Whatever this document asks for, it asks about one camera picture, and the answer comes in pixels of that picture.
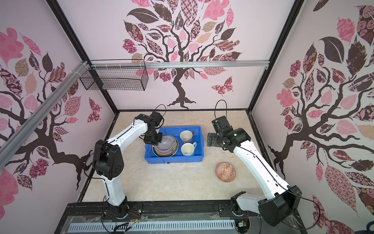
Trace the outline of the cream yellow plate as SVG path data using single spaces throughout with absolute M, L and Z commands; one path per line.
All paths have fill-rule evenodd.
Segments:
M 174 138 L 174 149 L 168 153 L 161 153 L 161 152 L 158 152 L 155 150 L 154 146 L 152 147 L 152 151 L 153 153 L 157 156 L 157 157 L 172 157 L 176 154 L 176 152 L 178 151 L 179 149 L 179 143 L 177 141 L 177 139 L 175 137 Z

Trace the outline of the lavender bowl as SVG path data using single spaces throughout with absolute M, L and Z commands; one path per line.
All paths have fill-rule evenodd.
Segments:
M 160 143 L 154 146 L 155 150 L 161 153 L 168 153 L 174 149 L 174 138 L 172 136 L 163 136 Z

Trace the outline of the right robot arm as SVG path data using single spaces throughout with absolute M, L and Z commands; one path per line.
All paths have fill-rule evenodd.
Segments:
M 208 133 L 208 147 L 219 147 L 234 153 L 259 183 L 264 195 L 243 193 L 235 202 L 242 211 L 260 214 L 267 224 L 277 226 L 297 210 L 302 197 L 298 186 L 290 186 L 271 168 L 242 128 L 228 133 Z

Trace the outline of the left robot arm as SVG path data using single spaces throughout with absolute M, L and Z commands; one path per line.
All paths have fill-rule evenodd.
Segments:
M 122 154 L 125 149 L 140 136 L 144 136 L 145 144 L 158 145 L 161 143 L 163 135 L 158 129 L 163 121 L 164 118 L 159 112 L 153 111 L 149 116 L 140 114 L 119 134 L 108 140 L 96 142 L 93 167 L 100 178 L 104 180 L 110 205 L 119 208 L 125 204 L 126 195 L 120 180 L 120 174 L 124 168 Z

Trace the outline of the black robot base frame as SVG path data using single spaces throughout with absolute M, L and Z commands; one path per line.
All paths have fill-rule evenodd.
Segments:
M 236 231 L 170 231 L 156 234 L 305 234 L 298 214 L 287 217 L 275 227 L 262 216 L 248 211 L 234 211 L 229 200 L 198 201 L 133 201 L 128 203 L 128 213 L 115 217 L 107 202 L 78 202 L 67 205 L 54 231 L 65 234 L 71 223 L 143 222 L 184 220 L 234 220 Z

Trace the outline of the purple mug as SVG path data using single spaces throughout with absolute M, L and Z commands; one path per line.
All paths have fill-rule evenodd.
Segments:
M 179 137 L 181 139 L 181 142 L 183 144 L 185 143 L 193 143 L 193 136 L 194 136 L 194 131 L 190 130 L 185 130 L 180 133 Z

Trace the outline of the light blue mug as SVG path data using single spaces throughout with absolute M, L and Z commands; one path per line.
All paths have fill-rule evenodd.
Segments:
M 197 142 L 184 143 L 181 147 L 181 152 L 183 156 L 194 156 Z

